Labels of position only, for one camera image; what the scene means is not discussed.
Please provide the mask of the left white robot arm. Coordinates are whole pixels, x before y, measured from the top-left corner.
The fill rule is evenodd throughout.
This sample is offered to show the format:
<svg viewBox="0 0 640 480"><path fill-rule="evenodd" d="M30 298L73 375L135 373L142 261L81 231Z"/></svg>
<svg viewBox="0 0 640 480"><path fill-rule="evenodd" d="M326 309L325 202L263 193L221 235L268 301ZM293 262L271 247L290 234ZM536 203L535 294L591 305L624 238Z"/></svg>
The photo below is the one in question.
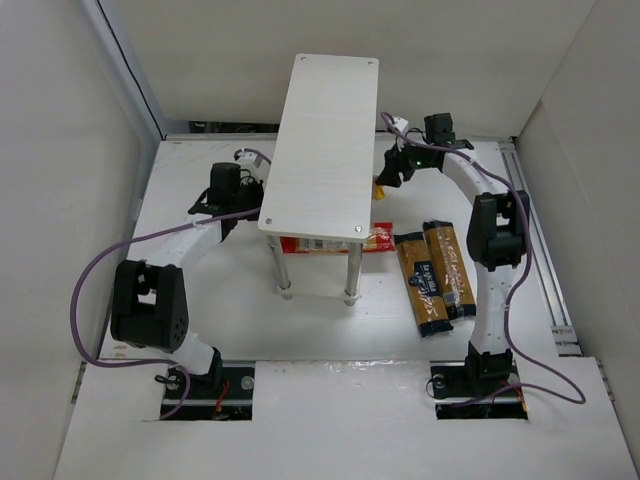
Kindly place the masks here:
<svg viewBox="0 0 640 480"><path fill-rule="evenodd" d="M222 243L240 220L255 221L264 182L254 167L217 163L209 186L187 211L206 225L172 233L145 259L124 260L116 268L110 333L135 348L149 348L183 366L174 372L182 392L185 382L214 394L223 385L219 350L201 341L189 325L186 278L199 261Z"/></svg>

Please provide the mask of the yellow pasta bag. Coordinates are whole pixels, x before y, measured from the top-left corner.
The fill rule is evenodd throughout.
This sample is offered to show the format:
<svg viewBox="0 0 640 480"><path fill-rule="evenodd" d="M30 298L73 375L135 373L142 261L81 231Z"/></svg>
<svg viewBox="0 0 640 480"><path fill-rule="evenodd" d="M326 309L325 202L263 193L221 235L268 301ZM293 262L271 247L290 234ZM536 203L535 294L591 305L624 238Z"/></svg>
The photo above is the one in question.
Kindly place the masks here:
<svg viewBox="0 0 640 480"><path fill-rule="evenodd" d="M381 201L386 197L385 188L382 185L373 185L372 199L374 201Z"/></svg>

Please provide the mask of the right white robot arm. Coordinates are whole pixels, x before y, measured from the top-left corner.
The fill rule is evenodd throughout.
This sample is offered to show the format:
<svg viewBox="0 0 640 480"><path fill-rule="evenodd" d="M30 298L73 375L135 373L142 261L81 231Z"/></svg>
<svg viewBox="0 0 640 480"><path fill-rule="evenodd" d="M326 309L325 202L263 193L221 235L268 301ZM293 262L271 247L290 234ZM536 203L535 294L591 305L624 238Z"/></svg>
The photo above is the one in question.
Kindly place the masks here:
<svg viewBox="0 0 640 480"><path fill-rule="evenodd" d="M466 245L475 264L477 303L458 397L463 406L493 399L511 390L507 380L520 353L509 317L513 296L528 277L516 270L529 270L532 262L529 196L482 165L473 144L457 138L450 114L426 117L421 139L410 137L405 119L388 112L381 118L396 143L385 154L377 184L398 188L416 171L436 169L472 206Z"/></svg>

